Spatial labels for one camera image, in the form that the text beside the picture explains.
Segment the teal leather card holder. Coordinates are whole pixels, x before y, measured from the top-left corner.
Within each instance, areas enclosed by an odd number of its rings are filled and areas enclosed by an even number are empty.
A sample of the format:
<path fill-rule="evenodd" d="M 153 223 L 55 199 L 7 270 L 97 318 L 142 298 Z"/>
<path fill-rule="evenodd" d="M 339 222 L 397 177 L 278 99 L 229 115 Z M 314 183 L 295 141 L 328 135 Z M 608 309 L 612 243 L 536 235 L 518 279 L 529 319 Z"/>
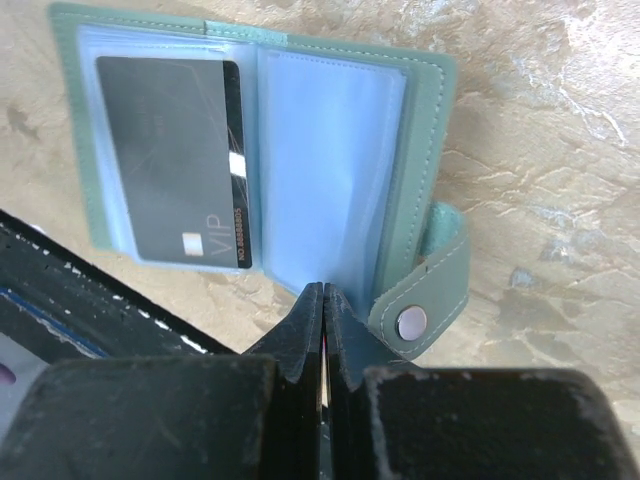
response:
<path fill-rule="evenodd" d="M 456 86 L 450 56 L 63 2 L 49 18 L 95 246 L 147 265 L 256 270 L 294 294 L 331 283 L 358 320 L 410 360 L 464 309 L 467 222 L 432 197 Z M 100 56 L 237 64 L 251 268 L 138 256 Z"/>

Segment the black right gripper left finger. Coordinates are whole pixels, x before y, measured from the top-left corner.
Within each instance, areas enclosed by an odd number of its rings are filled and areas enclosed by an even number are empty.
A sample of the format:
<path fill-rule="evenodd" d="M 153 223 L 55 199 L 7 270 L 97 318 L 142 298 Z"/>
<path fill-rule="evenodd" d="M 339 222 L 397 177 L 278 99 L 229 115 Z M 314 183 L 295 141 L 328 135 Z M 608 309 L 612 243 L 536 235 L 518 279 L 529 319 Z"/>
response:
<path fill-rule="evenodd" d="M 242 355 L 69 360 L 30 387 L 5 479 L 315 479 L 322 288 Z"/>

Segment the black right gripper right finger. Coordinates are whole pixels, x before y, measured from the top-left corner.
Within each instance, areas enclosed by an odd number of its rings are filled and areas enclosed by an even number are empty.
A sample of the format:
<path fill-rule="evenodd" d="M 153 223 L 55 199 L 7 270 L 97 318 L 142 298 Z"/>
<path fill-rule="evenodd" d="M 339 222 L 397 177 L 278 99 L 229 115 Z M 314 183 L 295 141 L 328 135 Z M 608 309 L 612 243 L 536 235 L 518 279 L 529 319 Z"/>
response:
<path fill-rule="evenodd" d="M 338 479 L 631 479 L 610 404 L 576 370 L 421 368 L 324 288 Z"/>

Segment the black VIP card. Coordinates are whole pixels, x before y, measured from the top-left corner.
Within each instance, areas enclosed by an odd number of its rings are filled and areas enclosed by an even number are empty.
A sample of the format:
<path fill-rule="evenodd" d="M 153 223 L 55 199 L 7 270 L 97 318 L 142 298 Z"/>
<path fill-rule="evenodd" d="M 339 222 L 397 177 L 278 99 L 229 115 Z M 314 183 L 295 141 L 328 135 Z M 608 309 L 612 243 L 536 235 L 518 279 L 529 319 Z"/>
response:
<path fill-rule="evenodd" d="M 100 56 L 96 69 L 138 256 L 251 268 L 237 64 Z"/>

